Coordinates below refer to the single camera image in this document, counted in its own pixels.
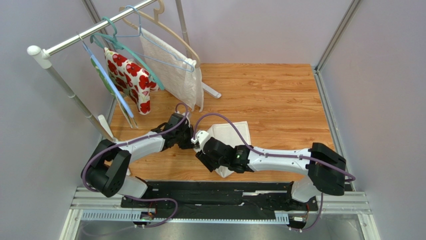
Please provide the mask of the white cloth napkin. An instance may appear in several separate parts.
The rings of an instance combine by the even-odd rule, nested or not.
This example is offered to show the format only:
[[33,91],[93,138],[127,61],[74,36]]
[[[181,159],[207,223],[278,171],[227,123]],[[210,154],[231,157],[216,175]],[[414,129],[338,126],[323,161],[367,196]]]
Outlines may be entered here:
[[[215,138],[226,145],[232,147],[237,145],[244,145],[244,142],[247,142],[248,145],[251,144],[251,136],[249,131],[249,126],[247,121],[234,122],[234,126],[231,126],[229,123],[216,123],[211,125],[211,127],[205,131],[202,135],[208,135],[210,138]],[[192,136],[191,142],[194,144],[194,150],[196,152],[200,151],[204,145],[201,145],[203,138],[199,136]],[[229,170],[225,166],[220,166],[213,172],[216,172],[220,177],[227,178],[234,171]]]

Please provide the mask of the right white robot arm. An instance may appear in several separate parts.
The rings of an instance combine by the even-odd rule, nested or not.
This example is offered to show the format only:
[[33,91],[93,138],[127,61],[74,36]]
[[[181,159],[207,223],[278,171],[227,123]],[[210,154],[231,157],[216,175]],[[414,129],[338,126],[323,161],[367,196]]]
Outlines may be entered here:
[[289,187],[292,200],[306,203],[320,194],[342,196],[346,184],[346,160],[324,145],[314,142],[310,148],[273,150],[251,145],[230,146],[206,131],[191,139],[196,157],[211,172],[219,167],[245,172],[280,171],[303,175]]

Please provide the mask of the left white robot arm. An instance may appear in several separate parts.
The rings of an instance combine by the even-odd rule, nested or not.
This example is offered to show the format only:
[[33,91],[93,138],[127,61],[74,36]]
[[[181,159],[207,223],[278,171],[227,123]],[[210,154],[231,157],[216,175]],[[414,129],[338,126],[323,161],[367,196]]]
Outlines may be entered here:
[[129,165],[173,146],[192,149],[193,133],[188,115],[175,112],[167,122],[141,137],[120,142],[104,139],[98,143],[83,168],[82,182],[88,190],[107,198],[115,195],[143,198],[150,186],[144,180],[128,175]]

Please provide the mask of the green patterned cloth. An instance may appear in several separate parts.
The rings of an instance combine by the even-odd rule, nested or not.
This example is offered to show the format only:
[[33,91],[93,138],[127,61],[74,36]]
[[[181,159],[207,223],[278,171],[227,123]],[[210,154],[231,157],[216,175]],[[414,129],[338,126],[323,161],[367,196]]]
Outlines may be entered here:
[[108,92],[116,99],[119,108],[121,109],[125,119],[127,120],[130,127],[138,128],[138,125],[134,119],[134,114],[130,110],[129,105],[124,100],[122,94],[120,93],[119,89],[115,86],[112,79],[107,74],[106,70],[102,67],[101,63],[98,61],[98,59],[94,56],[90,56],[91,63],[93,67],[95,68],[96,72],[99,74],[100,79],[104,83],[106,89]]

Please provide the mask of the white hanging towel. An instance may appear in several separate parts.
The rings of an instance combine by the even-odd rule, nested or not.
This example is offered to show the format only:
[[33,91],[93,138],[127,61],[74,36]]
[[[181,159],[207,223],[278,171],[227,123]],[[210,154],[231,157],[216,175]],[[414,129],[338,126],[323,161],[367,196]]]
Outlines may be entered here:
[[150,67],[163,83],[165,90],[174,97],[187,104],[190,108],[199,107],[201,112],[204,108],[204,90],[202,86],[201,69],[195,72],[161,67]]

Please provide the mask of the red floral cloth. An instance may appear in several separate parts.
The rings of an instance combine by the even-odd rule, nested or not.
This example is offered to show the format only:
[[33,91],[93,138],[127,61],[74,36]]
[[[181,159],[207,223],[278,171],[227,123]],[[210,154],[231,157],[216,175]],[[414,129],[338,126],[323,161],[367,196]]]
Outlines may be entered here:
[[139,114],[149,114],[151,112],[150,93],[160,89],[152,80],[150,73],[139,64],[107,47],[103,49],[103,52],[108,76],[117,90],[136,104]]

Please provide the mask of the blue plastic hanger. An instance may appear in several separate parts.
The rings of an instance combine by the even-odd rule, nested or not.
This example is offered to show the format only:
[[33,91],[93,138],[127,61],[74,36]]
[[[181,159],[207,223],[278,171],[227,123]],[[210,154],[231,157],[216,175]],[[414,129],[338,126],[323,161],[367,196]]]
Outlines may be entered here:
[[101,65],[100,61],[96,58],[94,53],[91,51],[91,49],[86,45],[86,43],[84,41],[82,42],[82,44],[83,44],[83,48],[86,50],[86,52],[90,56],[91,63],[93,65],[93,67],[95,68],[96,72],[99,74],[99,77],[101,78],[102,82],[104,83],[106,89],[116,99],[116,101],[119,103],[119,107],[122,110],[124,116],[129,118],[129,119],[133,119],[134,114],[132,113],[129,105],[124,100],[120,91],[115,86],[115,84],[111,80],[110,76],[108,75],[106,70]]

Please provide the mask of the teal plastic hanger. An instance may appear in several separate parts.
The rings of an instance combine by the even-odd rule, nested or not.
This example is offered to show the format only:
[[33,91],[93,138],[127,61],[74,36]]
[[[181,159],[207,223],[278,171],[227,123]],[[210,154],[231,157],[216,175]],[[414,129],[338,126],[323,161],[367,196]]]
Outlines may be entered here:
[[125,44],[123,44],[122,42],[120,42],[117,39],[116,34],[117,34],[118,31],[117,31],[115,24],[108,17],[103,16],[101,19],[104,20],[104,21],[107,21],[112,26],[112,28],[114,30],[114,34],[113,35],[107,35],[107,34],[103,34],[103,33],[94,33],[89,37],[90,43],[95,43],[98,47],[100,47],[101,49],[104,49],[105,46],[97,38],[97,37],[101,37],[104,40],[107,40],[109,43],[111,43],[114,46],[115,49],[127,51],[131,56],[133,56],[135,58],[135,60],[137,62],[139,62],[148,71],[148,73],[150,74],[149,79],[153,80],[158,85],[160,90],[165,90],[166,88],[163,85],[163,83],[161,82],[161,80],[159,79],[159,77],[148,66],[148,64],[145,63],[145,61],[140,58],[141,54],[132,51],[129,47],[127,47]]

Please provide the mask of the beige wooden hanger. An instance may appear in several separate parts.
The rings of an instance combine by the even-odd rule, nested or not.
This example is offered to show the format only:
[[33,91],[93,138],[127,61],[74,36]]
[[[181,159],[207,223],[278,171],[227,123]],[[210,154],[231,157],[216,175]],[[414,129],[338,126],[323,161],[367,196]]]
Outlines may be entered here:
[[[147,66],[153,68],[156,68],[157,66],[162,68],[168,67],[189,73],[199,70],[201,67],[201,60],[199,55],[189,44],[181,1],[177,0],[176,6],[182,33],[176,33],[165,23],[161,22],[160,15],[162,15],[166,10],[165,4],[162,0],[156,0],[155,2],[157,3],[157,6],[153,8],[152,14],[145,13],[140,8],[131,5],[119,8],[120,11],[130,10],[132,13],[137,15],[137,22],[132,22],[127,18],[122,19],[126,25],[136,30],[134,37],[138,37],[141,40],[142,53],[136,53],[135,56],[142,58]],[[173,37],[181,44],[185,53],[181,53],[164,40],[148,32],[148,30],[144,27],[144,21],[151,22]]]

